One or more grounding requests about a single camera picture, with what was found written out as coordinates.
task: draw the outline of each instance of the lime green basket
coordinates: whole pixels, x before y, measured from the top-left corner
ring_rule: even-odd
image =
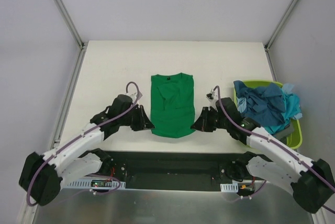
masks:
[[[258,86],[269,86],[271,83],[278,85],[280,88],[283,87],[282,83],[266,80],[246,80],[243,83],[250,88],[257,88]],[[236,91],[234,89],[234,102],[237,105]],[[287,137],[287,146],[292,149],[297,149],[303,142],[302,130],[300,128],[299,120],[291,119],[294,127],[294,132]]]

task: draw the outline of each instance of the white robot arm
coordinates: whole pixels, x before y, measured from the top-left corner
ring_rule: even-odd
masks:
[[[220,98],[214,91],[206,95],[210,107],[203,111],[192,128],[205,132],[226,129],[236,140],[262,152],[271,162],[247,152],[232,169],[262,178],[290,193],[306,211],[316,213],[334,193],[330,166],[291,150],[251,118],[242,118],[231,98]]]
[[[110,174],[111,157],[104,151],[95,149],[80,156],[117,132],[120,126],[130,126],[133,131],[154,128],[143,106],[136,104],[137,97],[137,93],[119,95],[111,106],[95,115],[73,140],[42,155],[30,154],[19,180],[19,185],[27,191],[27,202],[32,197],[37,204],[44,206],[64,186],[78,178],[92,173]]]

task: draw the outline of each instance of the blue cloth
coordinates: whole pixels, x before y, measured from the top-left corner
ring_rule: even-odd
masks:
[[[253,89],[242,81],[234,81],[234,86],[242,116],[254,119],[270,134],[283,130],[290,118],[301,113],[299,97],[292,93],[290,85],[284,90],[274,83]]]
[[[237,110],[243,113],[247,108],[247,99],[245,97],[237,98]]]

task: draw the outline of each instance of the white tabletop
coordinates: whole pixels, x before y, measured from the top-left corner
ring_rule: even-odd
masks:
[[[234,80],[272,80],[261,43],[182,41],[90,41],[66,119],[61,144],[70,140],[95,114],[110,105],[126,84],[135,81],[140,104],[150,118],[151,75],[186,73],[194,78],[195,120],[208,106],[205,95],[219,85],[222,97],[232,97]],[[107,151],[243,153],[250,148],[224,130],[196,131],[172,139],[150,130],[120,130],[92,147]]]

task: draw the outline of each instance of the white wall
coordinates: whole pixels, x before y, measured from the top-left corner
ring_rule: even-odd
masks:
[[[270,38],[291,0],[63,0],[84,41]]]
[[[48,147],[78,48],[53,0],[0,0],[0,223],[16,223],[28,154]]]
[[[296,84],[301,98],[301,152],[326,160],[335,175],[335,1],[301,0],[270,56],[278,79]],[[327,205],[335,208],[335,196]]]

